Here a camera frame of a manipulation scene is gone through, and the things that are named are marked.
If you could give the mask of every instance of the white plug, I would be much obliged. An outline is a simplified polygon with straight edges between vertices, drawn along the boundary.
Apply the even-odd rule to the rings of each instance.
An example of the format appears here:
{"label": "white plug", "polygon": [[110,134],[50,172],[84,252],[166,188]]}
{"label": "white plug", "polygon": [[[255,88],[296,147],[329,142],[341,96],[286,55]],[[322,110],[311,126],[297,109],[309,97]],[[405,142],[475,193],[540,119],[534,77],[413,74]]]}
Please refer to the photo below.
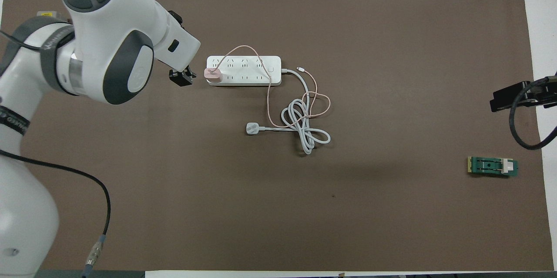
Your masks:
{"label": "white plug", "polygon": [[259,126],[258,123],[247,123],[245,125],[245,132],[249,135],[258,134],[259,131],[265,131],[265,127]]}

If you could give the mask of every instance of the white cable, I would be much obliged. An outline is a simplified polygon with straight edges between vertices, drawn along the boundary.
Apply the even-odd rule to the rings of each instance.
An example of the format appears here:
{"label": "white cable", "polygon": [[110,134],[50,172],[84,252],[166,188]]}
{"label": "white cable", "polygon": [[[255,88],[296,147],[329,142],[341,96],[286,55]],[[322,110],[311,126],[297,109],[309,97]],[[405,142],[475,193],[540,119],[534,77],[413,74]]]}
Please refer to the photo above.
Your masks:
{"label": "white cable", "polygon": [[[304,85],[305,102],[300,98],[290,102],[288,107],[284,108],[281,112],[281,119],[285,125],[290,125],[285,128],[275,127],[260,127],[257,123],[249,123],[246,125],[245,130],[248,134],[257,134],[259,131],[296,131],[300,136],[300,142],[304,152],[309,155],[315,147],[315,143],[327,144],[331,141],[331,136],[321,129],[310,127],[309,109],[310,109],[310,92],[308,85],[304,78],[294,70],[283,69],[283,73],[294,74]],[[320,140],[314,136],[314,133],[321,133],[326,136],[326,140]]]}

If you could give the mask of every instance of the power strip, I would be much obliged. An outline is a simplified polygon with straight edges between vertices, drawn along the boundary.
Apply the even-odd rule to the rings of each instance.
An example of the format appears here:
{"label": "power strip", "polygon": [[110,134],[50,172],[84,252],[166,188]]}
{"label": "power strip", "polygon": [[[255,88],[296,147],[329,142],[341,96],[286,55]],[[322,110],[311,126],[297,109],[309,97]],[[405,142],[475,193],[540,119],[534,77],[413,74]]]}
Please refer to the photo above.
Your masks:
{"label": "power strip", "polygon": [[[207,68],[215,68],[223,56],[209,56]],[[281,60],[279,56],[261,56],[265,68],[271,75],[271,86],[281,81]],[[268,86],[269,77],[257,56],[227,56],[218,69],[222,73],[221,82],[207,82],[212,86]]]}

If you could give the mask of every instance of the pink cable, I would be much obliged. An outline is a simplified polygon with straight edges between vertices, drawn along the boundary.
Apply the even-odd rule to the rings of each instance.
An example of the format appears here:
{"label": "pink cable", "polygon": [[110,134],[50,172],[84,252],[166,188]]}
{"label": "pink cable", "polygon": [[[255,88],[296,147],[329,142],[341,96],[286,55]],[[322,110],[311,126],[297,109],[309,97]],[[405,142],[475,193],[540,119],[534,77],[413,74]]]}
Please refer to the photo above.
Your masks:
{"label": "pink cable", "polygon": [[[312,80],[313,80],[313,82],[314,82],[314,84],[315,84],[315,91],[308,91],[308,92],[305,92],[305,93],[302,95],[302,97],[301,97],[301,99],[304,100],[304,96],[306,96],[306,95],[308,95],[308,94],[313,94],[313,95],[314,95],[314,99],[313,99],[313,101],[312,101],[312,105],[310,106],[309,112],[304,111],[304,116],[298,118],[298,119],[297,119],[296,121],[294,121],[294,123],[292,123],[292,124],[288,124],[288,125],[286,125],[286,126],[279,126],[279,125],[275,124],[275,122],[274,122],[273,119],[271,118],[271,112],[270,112],[270,108],[269,108],[269,95],[270,95],[270,92],[271,92],[271,83],[272,83],[272,82],[271,82],[271,75],[269,74],[269,71],[267,70],[267,68],[265,68],[265,64],[263,64],[263,60],[261,60],[261,56],[259,56],[259,54],[258,54],[257,51],[255,50],[255,48],[253,48],[253,47],[251,47],[251,46],[249,46],[249,45],[240,45],[240,46],[236,46],[235,48],[233,48],[232,50],[230,50],[230,52],[228,52],[225,56],[223,56],[223,58],[221,59],[221,61],[219,61],[219,63],[217,64],[217,67],[215,67],[215,69],[214,69],[213,71],[211,71],[211,72],[214,72],[215,70],[217,70],[218,67],[221,65],[221,63],[225,60],[226,57],[228,57],[232,52],[234,52],[235,50],[238,50],[238,49],[241,48],[241,47],[249,48],[249,49],[251,49],[251,50],[257,55],[257,58],[259,58],[259,62],[261,62],[261,66],[263,67],[263,70],[265,70],[265,74],[267,74],[267,77],[269,78],[269,86],[267,87],[267,117],[269,118],[269,121],[271,122],[271,124],[272,124],[273,126],[275,126],[275,127],[277,127],[277,128],[288,128],[288,127],[290,127],[290,126],[295,125],[296,123],[299,123],[300,120],[302,120],[302,119],[304,119],[304,118],[306,118],[306,117],[307,117],[307,118],[314,118],[314,117],[317,117],[317,116],[321,116],[321,115],[323,115],[324,113],[327,113],[327,111],[330,109],[330,107],[331,107],[331,99],[330,99],[328,96],[326,96],[326,95],[324,95],[324,94],[321,94],[321,93],[318,93],[318,92],[317,92],[317,81],[315,80],[314,76],[312,76],[312,74],[310,74],[307,70],[304,70],[304,72],[305,72],[306,74],[308,74],[308,75],[312,78]],[[329,101],[329,105],[327,106],[327,108],[326,108],[323,112],[321,112],[321,113],[319,113],[319,114],[312,115],[312,108],[313,108],[313,105],[314,105],[314,103],[315,103],[315,99],[317,98],[317,96],[322,96],[322,97],[327,98],[327,100]]]}

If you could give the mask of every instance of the white power strip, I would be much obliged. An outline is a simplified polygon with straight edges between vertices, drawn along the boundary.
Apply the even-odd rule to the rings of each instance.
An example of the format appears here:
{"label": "white power strip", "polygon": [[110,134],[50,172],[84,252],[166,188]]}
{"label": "white power strip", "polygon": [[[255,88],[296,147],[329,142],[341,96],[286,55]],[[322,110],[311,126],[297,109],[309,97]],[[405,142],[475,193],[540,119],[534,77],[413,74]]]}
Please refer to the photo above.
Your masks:
{"label": "white power strip", "polygon": [[[209,56],[207,68],[215,68],[223,56]],[[281,60],[279,56],[261,56],[265,68],[271,75],[271,86],[281,83]],[[221,82],[207,82],[212,86],[268,86],[269,77],[257,56],[227,56],[218,69]]]}

